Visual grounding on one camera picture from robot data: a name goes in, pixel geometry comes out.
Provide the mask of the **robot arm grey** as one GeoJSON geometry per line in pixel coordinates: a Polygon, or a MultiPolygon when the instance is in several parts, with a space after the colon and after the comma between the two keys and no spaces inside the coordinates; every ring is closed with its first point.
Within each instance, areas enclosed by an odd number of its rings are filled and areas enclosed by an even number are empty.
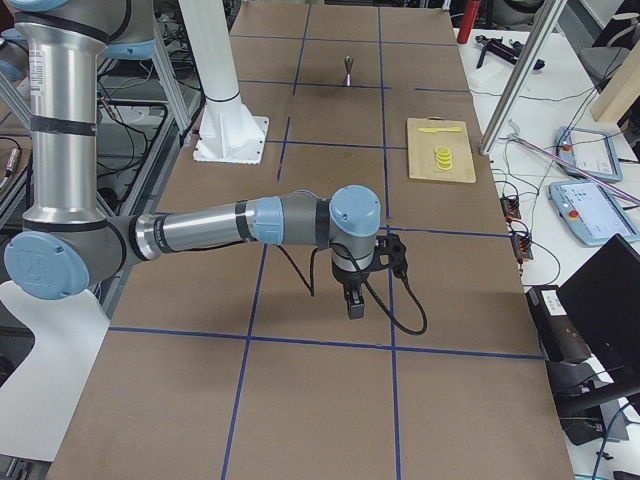
{"type": "Polygon", "coordinates": [[[348,315],[364,315],[369,274],[380,268],[380,202],[350,185],[329,198],[306,190],[191,213],[155,201],[109,215],[98,204],[98,61],[152,60],[168,98],[179,89],[160,51],[149,1],[15,1],[28,46],[33,202],[4,265],[26,294],[62,300],[165,254],[262,243],[329,250],[348,315]]]}

